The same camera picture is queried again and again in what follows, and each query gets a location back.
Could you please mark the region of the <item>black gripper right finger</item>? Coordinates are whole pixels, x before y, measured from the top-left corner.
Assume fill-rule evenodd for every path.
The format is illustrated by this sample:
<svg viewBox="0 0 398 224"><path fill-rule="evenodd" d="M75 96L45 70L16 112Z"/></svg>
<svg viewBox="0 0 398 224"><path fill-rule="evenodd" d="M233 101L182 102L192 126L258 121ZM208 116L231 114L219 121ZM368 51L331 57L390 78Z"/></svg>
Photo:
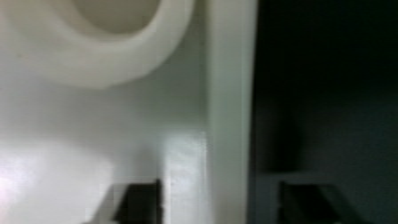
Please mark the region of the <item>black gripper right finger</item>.
<svg viewBox="0 0 398 224"><path fill-rule="evenodd" d="M335 185L279 183L278 224L359 224L359 214Z"/></svg>

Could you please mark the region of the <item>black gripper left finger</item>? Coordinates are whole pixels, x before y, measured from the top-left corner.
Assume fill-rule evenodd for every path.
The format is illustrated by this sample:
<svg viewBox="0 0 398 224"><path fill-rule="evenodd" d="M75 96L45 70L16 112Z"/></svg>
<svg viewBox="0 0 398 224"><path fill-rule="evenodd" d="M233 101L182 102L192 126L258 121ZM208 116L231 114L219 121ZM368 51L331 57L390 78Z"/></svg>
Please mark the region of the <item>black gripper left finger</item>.
<svg viewBox="0 0 398 224"><path fill-rule="evenodd" d="M112 221L118 224L162 224L162 182L130 184Z"/></svg>

